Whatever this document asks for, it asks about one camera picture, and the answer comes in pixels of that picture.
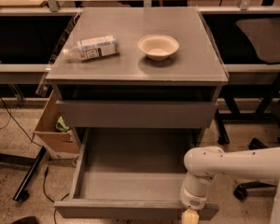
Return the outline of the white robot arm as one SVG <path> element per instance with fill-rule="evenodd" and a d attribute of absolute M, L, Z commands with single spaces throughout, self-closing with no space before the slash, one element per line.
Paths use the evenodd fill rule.
<path fill-rule="evenodd" d="M 191 210 L 202 210 L 218 174 L 265 180 L 277 185 L 270 224 L 280 224 L 280 147 L 225 152 L 220 147 L 195 147 L 184 156 L 187 170 L 180 199 Z"/>

